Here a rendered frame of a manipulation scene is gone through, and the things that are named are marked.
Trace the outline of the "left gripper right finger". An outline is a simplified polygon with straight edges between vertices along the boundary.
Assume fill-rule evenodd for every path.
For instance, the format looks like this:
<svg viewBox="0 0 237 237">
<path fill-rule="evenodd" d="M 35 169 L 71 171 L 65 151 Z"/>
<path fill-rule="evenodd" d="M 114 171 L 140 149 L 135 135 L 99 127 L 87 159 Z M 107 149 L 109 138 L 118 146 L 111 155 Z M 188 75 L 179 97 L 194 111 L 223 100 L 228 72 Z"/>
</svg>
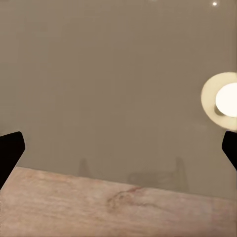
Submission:
<svg viewBox="0 0 237 237">
<path fill-rule="evenodd" d="M 222 149 L 237 170 L 237 133 L 230 131 L 225 133 Z"/>
</svg>

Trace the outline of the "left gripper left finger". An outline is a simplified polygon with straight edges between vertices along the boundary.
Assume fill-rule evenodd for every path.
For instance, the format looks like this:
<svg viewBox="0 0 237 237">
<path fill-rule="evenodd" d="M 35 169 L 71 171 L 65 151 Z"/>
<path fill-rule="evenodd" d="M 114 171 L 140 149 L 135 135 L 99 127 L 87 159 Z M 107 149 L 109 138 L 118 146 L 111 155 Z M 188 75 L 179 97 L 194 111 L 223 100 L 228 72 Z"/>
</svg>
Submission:
<svg viewBox="0 0 237 237">
<path fill-rule="evenodd" d="M 25 151 L 20 131 L 0 137 L 0 189 Z"/>
</svg>

